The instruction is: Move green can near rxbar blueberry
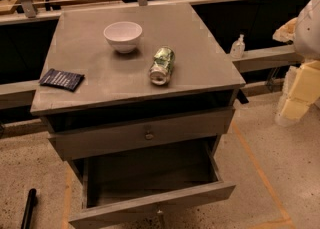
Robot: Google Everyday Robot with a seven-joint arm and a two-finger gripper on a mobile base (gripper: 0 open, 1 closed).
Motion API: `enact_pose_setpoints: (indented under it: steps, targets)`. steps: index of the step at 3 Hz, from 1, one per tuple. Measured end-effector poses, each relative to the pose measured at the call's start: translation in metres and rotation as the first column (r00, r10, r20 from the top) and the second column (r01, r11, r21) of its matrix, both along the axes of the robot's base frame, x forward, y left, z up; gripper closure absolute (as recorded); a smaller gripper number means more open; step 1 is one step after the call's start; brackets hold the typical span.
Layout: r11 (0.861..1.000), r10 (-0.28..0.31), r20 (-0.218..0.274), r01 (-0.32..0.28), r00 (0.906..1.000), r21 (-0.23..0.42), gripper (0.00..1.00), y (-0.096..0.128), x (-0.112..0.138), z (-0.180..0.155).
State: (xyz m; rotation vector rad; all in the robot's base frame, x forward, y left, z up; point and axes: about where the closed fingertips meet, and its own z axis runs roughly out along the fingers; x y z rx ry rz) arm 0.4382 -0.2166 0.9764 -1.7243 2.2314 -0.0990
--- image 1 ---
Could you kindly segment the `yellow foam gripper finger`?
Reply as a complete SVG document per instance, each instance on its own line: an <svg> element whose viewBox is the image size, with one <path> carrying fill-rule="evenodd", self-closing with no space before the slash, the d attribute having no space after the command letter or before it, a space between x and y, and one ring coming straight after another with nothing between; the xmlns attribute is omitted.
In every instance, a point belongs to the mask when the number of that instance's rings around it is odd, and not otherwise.
<svg viewBox="0 0 320 229"><path fill-rule="evenodd" d="M298 123L307 113L310 106L306 103L280 98L275 116L275 122L280 126L291 126Z"/></svg>
<svg viewBox="0 0 320 229"><path fill-rule="evenodd" d="M297 69L289 98L307 104L320 98L320 61L304 63Z"/></svg>

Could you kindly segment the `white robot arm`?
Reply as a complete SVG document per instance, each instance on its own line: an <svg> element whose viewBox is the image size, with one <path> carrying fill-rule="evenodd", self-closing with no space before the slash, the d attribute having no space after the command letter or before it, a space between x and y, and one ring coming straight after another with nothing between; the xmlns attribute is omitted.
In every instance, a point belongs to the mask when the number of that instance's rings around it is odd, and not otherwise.
<svg viewBox="0 0 320 229"><path fill-rule="evenodd" d="M320 98L320 0L310 0L296 18L278 28L273 39L293 42L303 63L285 76L276 122L289 126L299 122Z"/></svg>

